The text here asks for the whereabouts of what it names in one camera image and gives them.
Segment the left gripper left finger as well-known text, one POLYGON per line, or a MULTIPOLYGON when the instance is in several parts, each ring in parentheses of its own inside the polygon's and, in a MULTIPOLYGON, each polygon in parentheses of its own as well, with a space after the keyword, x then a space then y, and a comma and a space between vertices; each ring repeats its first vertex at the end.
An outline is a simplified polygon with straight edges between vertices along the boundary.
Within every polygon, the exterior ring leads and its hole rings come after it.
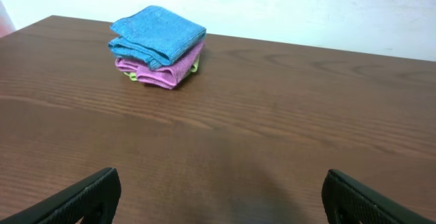
POLYGON ((107 167, 1 220, 1 224, 111 224, 120 197, 118 172, 107 167))

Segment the green folded cloth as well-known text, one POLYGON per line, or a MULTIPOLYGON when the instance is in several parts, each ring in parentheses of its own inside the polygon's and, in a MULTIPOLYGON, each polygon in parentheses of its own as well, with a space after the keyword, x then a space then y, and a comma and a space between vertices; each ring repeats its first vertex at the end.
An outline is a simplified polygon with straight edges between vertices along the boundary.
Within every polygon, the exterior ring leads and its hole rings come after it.
POLYGON ((199 60, 199 57, 189 60, 184 58, 172 66, 162 67, 155 71, 133 60, 117 59, 115 64, 117 69, 128 76, 131 81, 176 86, 191 73, 197 72, 199 60))

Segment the blue microfiber cloth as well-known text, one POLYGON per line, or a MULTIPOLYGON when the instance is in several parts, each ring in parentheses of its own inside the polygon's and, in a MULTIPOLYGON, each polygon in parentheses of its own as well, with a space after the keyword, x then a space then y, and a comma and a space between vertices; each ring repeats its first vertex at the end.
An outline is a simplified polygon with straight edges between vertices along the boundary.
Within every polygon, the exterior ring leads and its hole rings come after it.
POLYGON ((110 29, 118 35, 108 43, 114 56, 138 59, 152 70, 173 65, 206 35, 205 27, 156 5, 118 19, 110 29))

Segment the purple folded cloth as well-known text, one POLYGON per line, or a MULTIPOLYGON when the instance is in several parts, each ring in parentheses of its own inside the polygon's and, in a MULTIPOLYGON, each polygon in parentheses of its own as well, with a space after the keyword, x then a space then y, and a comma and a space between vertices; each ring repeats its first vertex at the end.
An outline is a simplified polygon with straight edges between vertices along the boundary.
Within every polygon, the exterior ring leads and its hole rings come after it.
POLYGON ((204 41, 201 41, 183 54, 173 65, 155 70, 150 69, 144 61, 133 59, 116 58, 114 63, 116 68, 128 76, 131 81, 172 90, 187 76, 197 72, 203 47, 204 41))

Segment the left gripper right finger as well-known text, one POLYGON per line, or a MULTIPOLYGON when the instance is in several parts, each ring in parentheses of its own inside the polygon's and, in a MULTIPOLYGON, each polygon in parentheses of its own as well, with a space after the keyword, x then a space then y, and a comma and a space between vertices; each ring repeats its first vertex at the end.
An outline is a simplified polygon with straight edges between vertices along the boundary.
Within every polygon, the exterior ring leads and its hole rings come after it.
POLYGON ((324 179, 322 203, 329 224, 435 224, 334 169, 324 179))

